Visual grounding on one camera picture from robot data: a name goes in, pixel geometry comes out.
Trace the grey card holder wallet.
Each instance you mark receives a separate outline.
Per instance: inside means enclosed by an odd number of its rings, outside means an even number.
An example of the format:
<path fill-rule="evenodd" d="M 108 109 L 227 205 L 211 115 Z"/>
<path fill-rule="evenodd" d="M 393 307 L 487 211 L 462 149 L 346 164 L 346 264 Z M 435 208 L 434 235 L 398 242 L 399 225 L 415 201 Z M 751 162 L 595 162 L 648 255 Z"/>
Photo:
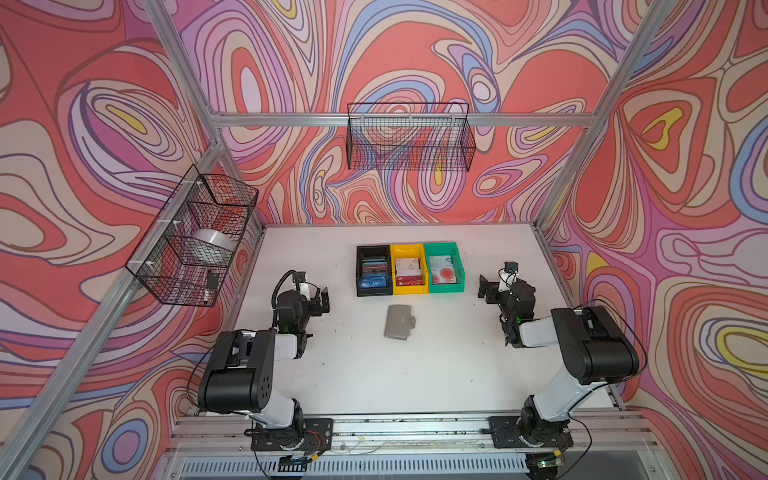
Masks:
<path fill-rule="evenodd" d="M 416 319 L 410 305 L 393 304 L 387 309 L 384 337 L 406 341 L 415 328 Z"/>

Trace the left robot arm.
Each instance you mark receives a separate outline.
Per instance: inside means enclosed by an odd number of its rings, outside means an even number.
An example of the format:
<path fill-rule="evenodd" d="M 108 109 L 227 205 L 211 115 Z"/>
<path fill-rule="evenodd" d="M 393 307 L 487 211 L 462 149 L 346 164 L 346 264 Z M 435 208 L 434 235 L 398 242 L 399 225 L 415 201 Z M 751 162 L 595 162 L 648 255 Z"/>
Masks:
<path fill-rule="evenodd" d="M 304 356 L 312 317 L 330 312 L 329 292 L 306 285 L 275 294 L 269 328 L 222 334 L 216 341 L 197 392 L 203 412 L 241 414 L 266 431 L 301 437 L 306 427 L 298 400 L 277 391 L 275 364 Z"/>

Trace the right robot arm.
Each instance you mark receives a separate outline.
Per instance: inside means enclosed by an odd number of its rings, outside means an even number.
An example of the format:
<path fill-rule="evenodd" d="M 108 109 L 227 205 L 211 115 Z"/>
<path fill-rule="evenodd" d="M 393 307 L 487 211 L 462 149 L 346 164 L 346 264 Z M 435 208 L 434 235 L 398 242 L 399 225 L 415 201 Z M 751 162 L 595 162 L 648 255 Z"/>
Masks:
<path fill-rule="evenodd" d="M 497 281 L 481 275 L 477 296 L 499 307 L 507 346 L 535 349 L 556 346 L 563 366 L 546 387 L 529 396 L 512 428 L 531 445 L 562 434 L 572 411 L 601 388 L 621 383 L 640 371 L 635 347 L 604 307 L 555 308 L 536 318 L 535 288 L 504 272 Z"/>

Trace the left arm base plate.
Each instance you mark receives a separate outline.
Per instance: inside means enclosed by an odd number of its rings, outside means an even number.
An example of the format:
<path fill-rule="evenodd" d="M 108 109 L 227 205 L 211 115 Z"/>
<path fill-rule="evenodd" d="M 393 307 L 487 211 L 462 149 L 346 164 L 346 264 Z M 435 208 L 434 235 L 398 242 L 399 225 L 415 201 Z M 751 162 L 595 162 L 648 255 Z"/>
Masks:
<path fill-rule="evenodd" d="M 322 452 L 332 446 L 334 420 L 329 417 L 295 420 L 282 429 L 266 429 L 256 424 L 244 431 L 256 452 Z"/>

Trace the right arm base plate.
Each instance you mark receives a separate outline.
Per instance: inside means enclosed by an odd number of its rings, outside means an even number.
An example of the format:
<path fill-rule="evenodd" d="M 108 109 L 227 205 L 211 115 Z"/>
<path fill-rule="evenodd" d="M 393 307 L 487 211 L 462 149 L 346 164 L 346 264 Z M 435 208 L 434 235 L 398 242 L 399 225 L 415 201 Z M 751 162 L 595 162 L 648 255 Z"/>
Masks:
<path fill-rule="evenodd" d="M 573 446 L 568 421 L 549 422 L 538 417 L 491 416 L 488 418 L 488 427 L 481 432 L 491 436 L 497 449 L 565 450 Z"/>

